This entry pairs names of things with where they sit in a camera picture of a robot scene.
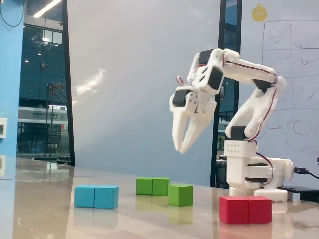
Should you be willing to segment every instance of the glossy table surface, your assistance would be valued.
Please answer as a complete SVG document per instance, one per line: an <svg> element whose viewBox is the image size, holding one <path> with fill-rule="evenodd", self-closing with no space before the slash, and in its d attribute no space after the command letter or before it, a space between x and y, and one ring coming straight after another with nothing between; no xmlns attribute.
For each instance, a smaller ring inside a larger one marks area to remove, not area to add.
<svg viewBox="0 0 319 239"><path fill-rule="evenodd" d="M179 208L169 206L167 197L136 196L135 179L136 176L6 157L0 163L0 238L319 238L316 203L276 204L271 224L229 226L220 222L218 215L218 198L227 195L227 190L194 186L194 205ZM79 184L118 185L119 207L74 208L74 188Z"/></svg>

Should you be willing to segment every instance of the sign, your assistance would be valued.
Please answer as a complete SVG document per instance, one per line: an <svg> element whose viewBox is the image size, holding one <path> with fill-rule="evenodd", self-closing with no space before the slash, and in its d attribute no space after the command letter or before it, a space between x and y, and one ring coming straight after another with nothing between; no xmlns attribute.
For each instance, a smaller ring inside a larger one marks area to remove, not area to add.
<svg viewBox="0 0 319 239"><path fill-rule="evenodd" d="M48 113L46 113L46 109L19 107L19 111L18 111L19 121L27 122L29 120L30 122L45 123L46 116L47 116L48 123L50 123L51 117L52 117L51 109L49 110ZM53 121L54 123L61 123L61 124L67 123L68 122L67 110L54 110Z"/></svg>

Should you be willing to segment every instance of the red cube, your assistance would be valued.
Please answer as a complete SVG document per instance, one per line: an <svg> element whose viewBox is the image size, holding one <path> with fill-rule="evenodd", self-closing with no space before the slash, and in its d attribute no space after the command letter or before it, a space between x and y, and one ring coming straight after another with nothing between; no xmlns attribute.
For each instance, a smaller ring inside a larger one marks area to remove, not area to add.
<svg viewBox="0 0 319 239"><path fill-rule="evenodd" d="M262 196L249 199L249 223L264 224L272 221L272 201Z"/></svg>
<svg viewBox="0 0 319 239"><path fill-rule="evenodd" d="M248 197L220 197L219 219L227 224L249 224Z"/></svg>

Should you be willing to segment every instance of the whiteboard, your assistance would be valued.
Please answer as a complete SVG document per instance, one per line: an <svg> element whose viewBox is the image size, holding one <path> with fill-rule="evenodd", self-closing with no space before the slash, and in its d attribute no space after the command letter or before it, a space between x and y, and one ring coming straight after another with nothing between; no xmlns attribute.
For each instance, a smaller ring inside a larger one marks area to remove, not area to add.
<svg viewBox="0 0 319 239"><path fill-rule="evenodd" d="M241 57L274 68L286 94L261 131L259 151L288 158L319 175L319 1L245 0ZM253 87L240 84L239 105ZM317 179L294 175L287 185L319 189Z"/></svg>
<svg viewBox="0 0 319 239"><path fill-rule="evenodd" d="M212 124L185 154L169 98L216 48L219 0L68 0L75 164L209 185Z"/></svg>

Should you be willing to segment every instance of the blue cube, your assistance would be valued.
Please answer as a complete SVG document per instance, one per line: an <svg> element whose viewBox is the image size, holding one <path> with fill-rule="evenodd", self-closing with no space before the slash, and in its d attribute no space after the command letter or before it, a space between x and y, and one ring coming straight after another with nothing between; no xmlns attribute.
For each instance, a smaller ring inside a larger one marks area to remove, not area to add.
<svg viewBox="0 0 319 239"><path fill-rule="evenodd" d="M114 209L119 205L118 186L95 186L94 208Z"/></svg>
<svg viewBox="0 0 319 239"><path fill-rule="evenodd" d="M94 208L94 185L79 185L74 190L74 206Z"/></svg>

